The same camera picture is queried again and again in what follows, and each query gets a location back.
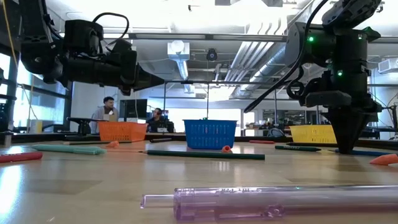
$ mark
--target black shirt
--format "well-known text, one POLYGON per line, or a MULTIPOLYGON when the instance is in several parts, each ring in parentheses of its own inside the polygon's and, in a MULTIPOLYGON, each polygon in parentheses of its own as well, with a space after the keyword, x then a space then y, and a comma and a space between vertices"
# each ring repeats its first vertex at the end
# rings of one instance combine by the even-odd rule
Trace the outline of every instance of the black shirt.
POLYGON ((147 120, 146 123, 148 124, 147 132, 150 132, 150 133, 156 133, 157 128, 166 127, 165 120, 163 117, 160 117, 159 120, 157 120, 157 121, 155 120, 155 118, 151 118, 151 119, 147 120))

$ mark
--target person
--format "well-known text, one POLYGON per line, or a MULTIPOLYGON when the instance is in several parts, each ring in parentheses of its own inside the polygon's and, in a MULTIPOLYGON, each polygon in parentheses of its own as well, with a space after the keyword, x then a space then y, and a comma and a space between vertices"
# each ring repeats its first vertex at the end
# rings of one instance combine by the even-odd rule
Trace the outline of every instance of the person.
MULTIPOLYGON (((119 111, 113 106, 114 98, 111 96, 107 96, 104 98, 104 106, 98 108, 93 115, 91 116, 92 119, 104 119, 105 114, 112 115, 114 114, 116 120, 119 118, 119 111)), ((90 123, 91 133, 96 134, 99 133, 99 127, 97 122, 90 123)))
POLYGON ((165 126, 165 119, 162 116, 163 111, 160 108, 154 110, 152 118, 147 120, 148 128, 147 132, 156 133, 158 128, 165 126))

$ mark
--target table surface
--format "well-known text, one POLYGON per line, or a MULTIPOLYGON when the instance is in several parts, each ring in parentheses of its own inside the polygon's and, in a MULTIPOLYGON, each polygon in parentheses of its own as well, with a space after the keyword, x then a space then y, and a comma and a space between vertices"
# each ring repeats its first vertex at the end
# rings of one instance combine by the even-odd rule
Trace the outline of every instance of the table surface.
MULTIPOLYGON (((176 187, 398 184, 398 166, 373 166, 372 157, 328 150, 276 151, 273 145, 237 142, 234 153, 266 155, 265 161, 253 161, 136 153, 143 149, 185 151, 186 143, 121 144, 99 156, 44 152, 40 161, 0 164, 0 223, 175 223, 171 209, 140 209, 139 204, 142 194, 171 194, 176 187)), ((0 149, 0 153, 24 151, 31 149, 28 145, 0 149)), ((287 216, 272 223, 320 220, 397 223, 398 213, 287 216)))

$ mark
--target purple plastic tube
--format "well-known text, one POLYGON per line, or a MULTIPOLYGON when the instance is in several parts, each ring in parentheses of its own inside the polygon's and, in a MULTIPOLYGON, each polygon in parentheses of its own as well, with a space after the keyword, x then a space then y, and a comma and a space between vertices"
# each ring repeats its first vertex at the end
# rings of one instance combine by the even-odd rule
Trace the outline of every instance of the purple plastic tube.
POLYGON ((173 208, 178 221, 396 212, 398 185, 182 188, 173 195, 144 195, 141 208, 173 208))

